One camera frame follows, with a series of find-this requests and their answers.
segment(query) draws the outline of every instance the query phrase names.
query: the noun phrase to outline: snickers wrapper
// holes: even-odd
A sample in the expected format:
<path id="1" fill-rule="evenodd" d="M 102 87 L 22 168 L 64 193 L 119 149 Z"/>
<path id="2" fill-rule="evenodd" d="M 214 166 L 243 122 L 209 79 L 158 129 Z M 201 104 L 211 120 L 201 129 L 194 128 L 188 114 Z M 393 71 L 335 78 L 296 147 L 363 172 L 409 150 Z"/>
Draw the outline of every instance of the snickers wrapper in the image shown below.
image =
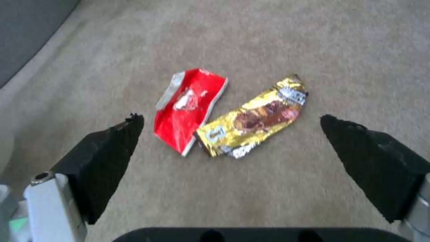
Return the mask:
<path id="1" fill-rule="evenodd" d="M 268 137 L 292 124 L 307 98 L 297 75 L 277 82 L 241 107 L 194 132 L 210 156 L 241 158 Z"/>

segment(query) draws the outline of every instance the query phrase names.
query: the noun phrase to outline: black foam pad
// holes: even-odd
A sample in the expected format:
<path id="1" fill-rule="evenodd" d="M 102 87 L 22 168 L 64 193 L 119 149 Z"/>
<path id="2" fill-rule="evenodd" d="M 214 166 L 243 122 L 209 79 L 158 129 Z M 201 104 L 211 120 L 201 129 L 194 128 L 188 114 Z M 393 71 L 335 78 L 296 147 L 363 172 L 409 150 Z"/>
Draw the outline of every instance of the black foam pad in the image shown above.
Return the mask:
<path id="1" fill-rule="evenodd" d="M 142 115 L 85 136 L 51 170 L 67 175 L 79 212 L 94 224 L 123 177 L 144 125 Z"/>
<path id="2" fill-rule="evenodd" d="M 392 136 L 331 115 L 321 127 L 347 173 L 392 223 L 404 218 L 430 164 Z"/>

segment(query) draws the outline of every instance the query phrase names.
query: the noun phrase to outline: floor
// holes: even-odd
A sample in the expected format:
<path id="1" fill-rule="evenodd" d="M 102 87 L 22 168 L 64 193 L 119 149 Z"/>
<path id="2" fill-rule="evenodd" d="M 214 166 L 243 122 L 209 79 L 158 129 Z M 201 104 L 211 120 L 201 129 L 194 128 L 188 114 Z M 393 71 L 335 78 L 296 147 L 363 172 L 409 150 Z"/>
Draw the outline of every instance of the floor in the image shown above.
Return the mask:
<path id="1" fill-rule="evenodd" d="M 15 130 L 3 174 L 20 194 L 87 133 L 146 118 L 129 168 L 87 241 L 148 226 L 369 226 L 395 231 L 347 176 L 319 117 L 385 131 L 430 160 L 426 0 L 83 0 L 0 90 Z M 241 160 L 186 158 L 152 134 L 178 71 L 228 76 L 211 119 L 297 73 L 297 122 Z"/>

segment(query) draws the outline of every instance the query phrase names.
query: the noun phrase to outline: logo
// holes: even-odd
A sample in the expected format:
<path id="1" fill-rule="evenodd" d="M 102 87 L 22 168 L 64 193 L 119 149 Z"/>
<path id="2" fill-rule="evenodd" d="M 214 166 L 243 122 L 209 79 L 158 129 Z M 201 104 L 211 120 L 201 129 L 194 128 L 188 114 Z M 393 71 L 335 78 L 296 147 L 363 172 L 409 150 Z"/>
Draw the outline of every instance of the logo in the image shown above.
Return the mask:
<path id="1" fill-rule="evenodd" d="M 225 137 L 225 129 L 221 125 L 217 126 L 213 130 L 209 130 L 208 132 L 206 132 L 206 138 L 211 143 L 216 143 L 224 137 Z"/>
<path id="2" fill-rule="evenodd" d="M 185 90 L 173 105 L 174 110 L 194 110 L 198 105 L 197 95 L 192 89 Z"/>

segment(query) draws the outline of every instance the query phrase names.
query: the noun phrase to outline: candy wrapper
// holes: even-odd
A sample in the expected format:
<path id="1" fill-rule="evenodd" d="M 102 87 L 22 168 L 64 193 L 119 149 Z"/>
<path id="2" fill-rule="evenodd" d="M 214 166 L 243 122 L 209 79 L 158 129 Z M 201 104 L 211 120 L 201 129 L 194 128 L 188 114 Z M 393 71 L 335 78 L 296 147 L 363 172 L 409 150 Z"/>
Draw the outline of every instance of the candy wrapper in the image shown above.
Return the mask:
<path id="1" fill-rule="evenodd" d="M 211 156 L 228 154 L 241 158 L 294 122 L 306 97 L 299 77 L 292 75 L 242 107 L 197 129 L 194 135 Z"/>
<path id="2" fill-rule="evenodd" d="M 205 124 L 227 83 L 227 78 L 204 69 L 173 75 L 156 105 L 155 135 L 186 156 L 196 140 L 193 132 Z"/>

